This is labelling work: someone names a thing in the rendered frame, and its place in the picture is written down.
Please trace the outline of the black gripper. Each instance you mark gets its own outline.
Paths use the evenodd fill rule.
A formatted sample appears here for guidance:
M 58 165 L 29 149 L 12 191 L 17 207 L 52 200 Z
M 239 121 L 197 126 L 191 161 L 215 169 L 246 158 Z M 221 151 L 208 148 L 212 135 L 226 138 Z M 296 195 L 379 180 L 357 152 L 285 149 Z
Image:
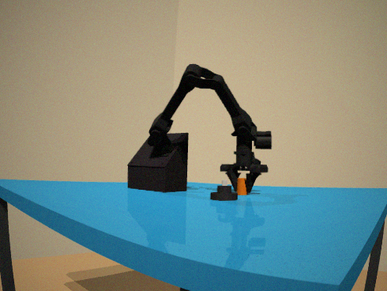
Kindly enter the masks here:
M 269 168 L 266 164 L 253 164 L 252 163 L 252 149 L 236 149 L 236 164 L 222 164 L 220 166 L 221 172 L 227 172 L 229 180 L 235 191 L 237 191 L 238 178 L 241 174 L 240 171 L 250 171 L 246 173 L 246 182 L 247 182 L 247 193 L 250 193 L 256 178 L 261 175 L 261 173 L 269 172 Z M 242 166 L 242 168 L 240 168 Z M 247 167 L 247 168 L 245 168 Z

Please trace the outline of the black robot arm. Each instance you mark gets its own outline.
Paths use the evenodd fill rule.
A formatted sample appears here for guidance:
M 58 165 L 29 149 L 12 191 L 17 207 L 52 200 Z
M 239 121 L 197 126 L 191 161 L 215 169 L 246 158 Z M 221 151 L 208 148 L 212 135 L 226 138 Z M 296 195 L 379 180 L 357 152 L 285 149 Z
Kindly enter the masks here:
M 201 78 L 204 77 L 205 79 Z M 154 146 L 157 157 L 168 157 L 175 145 L 171 144 L 167 132 L 174 120 L 171 119 L 178 106 L 188 92 L 194 88 L 212 89 L 227 109 L 234 127 L 232 136 L 236 136 L 236 149 L 252 149 L 252 141 L 256 149 L 272 149 L 271 131 L 257 131 L 246 111 L 241 109 L 224 79 L 207 68 L 197 64 L 189 64 L 184 71 L 178 89 L 164 111 L 153 121 L 149 133 L 148 144 Z

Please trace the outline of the orange knob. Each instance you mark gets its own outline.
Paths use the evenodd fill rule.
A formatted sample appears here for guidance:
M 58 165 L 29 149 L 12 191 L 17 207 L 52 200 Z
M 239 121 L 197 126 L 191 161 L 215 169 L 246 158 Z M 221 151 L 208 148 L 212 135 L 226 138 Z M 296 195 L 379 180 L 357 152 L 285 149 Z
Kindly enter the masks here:
M 246 178 L 238 178 L 237 193 L 238 195 L 247 195 Z

